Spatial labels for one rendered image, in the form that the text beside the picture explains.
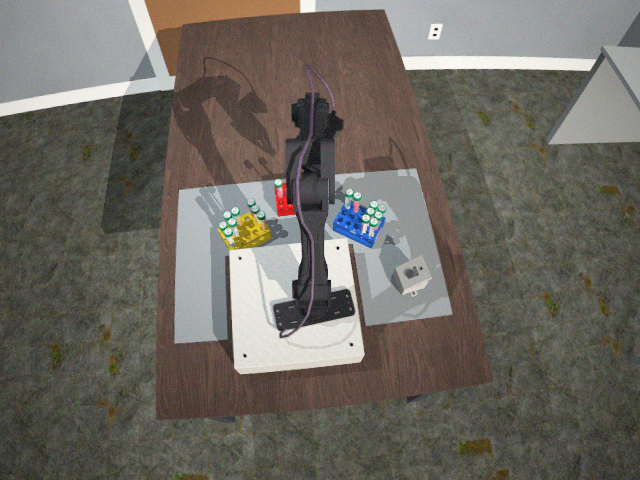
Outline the yellow rack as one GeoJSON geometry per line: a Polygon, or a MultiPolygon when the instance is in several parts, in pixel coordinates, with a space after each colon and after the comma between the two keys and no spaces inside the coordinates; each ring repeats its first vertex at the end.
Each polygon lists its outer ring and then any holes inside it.
{"type": "Polygon", "coordinates": [[[242,220],[243,224],[241,226],[236,225],[237,229],[238,229],[238,232],[239,232],[239,235],[236,236],[236,237],[232,235],[233,239],[234,239],[234,242],[235,242],[235,246],[234,247],[230,247],[229,242],[225,239],[225,237],[224,237],[222,231],[220,230],[220,228],[218,228],[220,236],[222,236],[222,238],[224,239],[224,241],[225,241],[226,245],[228,246],[229,250],[236,250],[236,249],[240,249],[240,248],[241,249],[255,248],[255,247],[261,245],[262,243],[272,239],[271,231],[268,228],[267,224],[266,224],[266,226],[267,226],[266,230],[262,231],[260,229],[260,224],[256,223],[255,218],[253,218],[251,216],[250,212],[245,214],[245,215],[243,215],[243,216],[241,216],[241,220],[242,220]],[[246,222],[245,219],[247,219],[247,218],[249,218],[249,220],[247,220],[247,222],[246,222]],[[241,230],[242,230],[242,232],[241,232],[241,230]]]}

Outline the grey flat mat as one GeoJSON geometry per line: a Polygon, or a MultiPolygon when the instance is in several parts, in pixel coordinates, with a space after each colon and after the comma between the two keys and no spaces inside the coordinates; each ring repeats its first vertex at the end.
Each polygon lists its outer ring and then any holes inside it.
{"type": "MultiPolygon", "coordinates": [[[[225,211],[249,213],[254,198],[272,239],[257,247],[301,243],[296,215],[277,213],[274,181],[179,190],[174,344],[228,340],[226,263],[229,250],[218,231],[225,211]]],[[[442,266],[416,169],[335,175],[335,204],[329,204],[324,240],[353,244],[365,326],[453,315],[442,266]],[[386,206],[386,217],[369,248],[333,231],[346,189],[360,192],[360,206],[386,206]],[[418,295],[401,295],[394,269],[422,255],[432,279],[418,295]]]]}

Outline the red tube rack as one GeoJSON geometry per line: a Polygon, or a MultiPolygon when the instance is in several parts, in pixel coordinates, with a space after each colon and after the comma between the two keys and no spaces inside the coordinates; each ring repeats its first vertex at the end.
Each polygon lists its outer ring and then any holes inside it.
{"type": "Polygon", "coordinates": [[[278,217],[279,216],[287,216],[287,215],[296,215],[296,212],[294,212],[294,210],[293,210],[293,205],[287,205],[286,189],[285,188],[286,188],[286,183],[283,183],[283,185],[282,185],[283,197],[282,198],[278,198],[276,187],[275,187],[275,195],[276,195],[276,205],[277,205],[278,217]],[[280,203],[280,202],[282,202],[282,203],[280,203]]]}

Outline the blue tube rack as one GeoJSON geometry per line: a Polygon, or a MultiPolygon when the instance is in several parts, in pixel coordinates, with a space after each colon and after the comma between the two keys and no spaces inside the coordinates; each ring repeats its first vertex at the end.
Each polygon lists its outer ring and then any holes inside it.
{"type": "Polygon", "coordinates": [[[361,218],[363,216],[363,214],[360,213],[365,213],[366,214],[366,210],[365,208],[359,206],[359,211],[358,212],[353,212],[353,204],[351,202],[351,208],[350,209],[346,209],[345,208],[345,203],[343,205],[343,207],[341,208],[340,212],[338,213],[337,217],[335,218],[334,222],[333,222],[333,231],[346,236],[360,244],[363,244],[369,248],[372,248],[376,238],[378,236],[378,233],[380,233],[383,222],[385,221],[385,217],[383,217],[382,222],[380,223],[380,226],[377,230],[375,230],[375,234],[373,237],[368,236],[369,235],[369,229],[370,226],[367,226],[367,231],[366,233],[362,233],[361,232],[361,226],[362,226],[362,221],[361,218]],[[346,212],[346,213],[344,213],[346,212]],[[345,215],[345,216],[343,216],[345,215]],[[354,218],[354,217],[355,218],[354,218]],[[338,220],[338,221],[337,221],[338,220]],[[362,237],[362,238],[361,238],[362,237]],[[369,240],[369,241],[368,241],[369,240]],[[370,242],[371,241],[371,242],[370,242]]]}

